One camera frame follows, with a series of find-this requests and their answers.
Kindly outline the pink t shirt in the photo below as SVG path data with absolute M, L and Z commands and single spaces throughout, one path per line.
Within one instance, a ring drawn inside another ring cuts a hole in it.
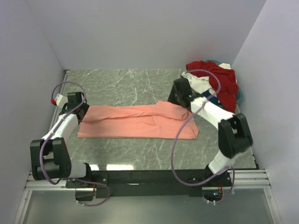
M 199 129 L 187 109 L 170 102 L 155 105 L 90 106 L 78 131 L 79 138 L 196 139 Z

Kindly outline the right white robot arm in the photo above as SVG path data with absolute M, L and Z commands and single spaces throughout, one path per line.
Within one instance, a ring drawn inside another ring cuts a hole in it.
M 198 115 L 213 125 L 218 131 L 219 151 L 206 166 L 205 181 L 216 186 L 221 181 L 221 173 L 230 168 L 236 158 L 253 144 L 252 135 L 244 114 L 228 112 L 199 93 L 193 93 L 188 79 L 179 78 L 173 81 L 169 96 L 171 103 L 177 103 L 191 113 L 179 129 L 178 137 L 185 126 Z

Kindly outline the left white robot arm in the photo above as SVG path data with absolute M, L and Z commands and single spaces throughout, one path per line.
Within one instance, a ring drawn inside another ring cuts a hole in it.
M 93 183 L 89 164 L 72 161 L 66 141 L 79 126 L 89 109 L 83 92 L 67 94 L 67 102 L 61 106 L 57 122 L 39 140 L 30 143 L 32 175 L 36 181 L 76 178 L 87 188 Z

